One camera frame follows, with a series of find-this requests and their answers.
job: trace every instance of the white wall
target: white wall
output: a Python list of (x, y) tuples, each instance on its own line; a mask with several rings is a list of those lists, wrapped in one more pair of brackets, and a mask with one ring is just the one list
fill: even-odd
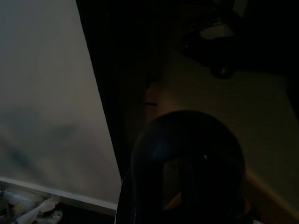
[(116, 208), (120, 175), (75, 0), (0, 1), (0, 180)]

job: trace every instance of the floor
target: floor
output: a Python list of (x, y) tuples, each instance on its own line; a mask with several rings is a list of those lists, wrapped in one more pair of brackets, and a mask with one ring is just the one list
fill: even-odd
[(61, 209), (64, 216), (59, 222), (60, 224), (82, 224), (82, 223), (101, 223), (113, 224), (114, 217), (100, 214), (94, 211), (76, 208), (66, 204), (59, 204), (58, 209)]
[(163, 77), (147, 91), (147, 122), (177, 110), (215, 116), (238, 138), (247, 169), (299, 210), (299, 125), (285, 78), (237, 71), (228, 80), (170, 50)]

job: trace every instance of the plastic bag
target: plastic bag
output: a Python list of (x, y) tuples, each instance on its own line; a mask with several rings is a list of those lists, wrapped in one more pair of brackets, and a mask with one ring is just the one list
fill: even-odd
[(54, 211), (53, 214), (51, 214), (48, 217), (43, 218), (36, 218), (36, 221), (38, 224), (57, 224), (62, 219), (62, 211)]
[(18, 224), (31, 224), (36, 219), (39, 212), (48, 212), (55, 208), (55, 206), (58, 204), (58, 198), (50, 198), (45, 200), (43, 203), (41, 203), (38, 207), (35, 209), (27, 212), (26, 214), (22, 215), (21, 217), (17, 218)]
[(31, 211), (44, 201), (39, 195), (14, 188), (5, 189), (3, 191), (3, 198), (7, 203), (14, 206), (12, 208), (14, 218), (18, 218), (22, 214)]

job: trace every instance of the beige carpet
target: beige carpet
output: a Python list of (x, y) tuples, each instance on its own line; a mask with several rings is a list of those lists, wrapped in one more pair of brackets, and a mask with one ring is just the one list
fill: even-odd
[(299, 211), (299, 125), (284, 77), (238, 71), (220, 80), (173, 51), (147, 102), (158, 103), (147, 106), (148, 122), (184, 109), (218, 118), (237, 136), (253, 173)]

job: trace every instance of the dark wall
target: dark wall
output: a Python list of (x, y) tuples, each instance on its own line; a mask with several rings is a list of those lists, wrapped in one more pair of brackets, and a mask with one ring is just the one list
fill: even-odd
[(249, 0), (243, 17), (244, 62), (286, 75), (299, 49), (297, 20), (291, 0)]
[(77, 0), (77, 6), (124, 178), (132, 145), (145, 123), (142, 5), (135, 0)]

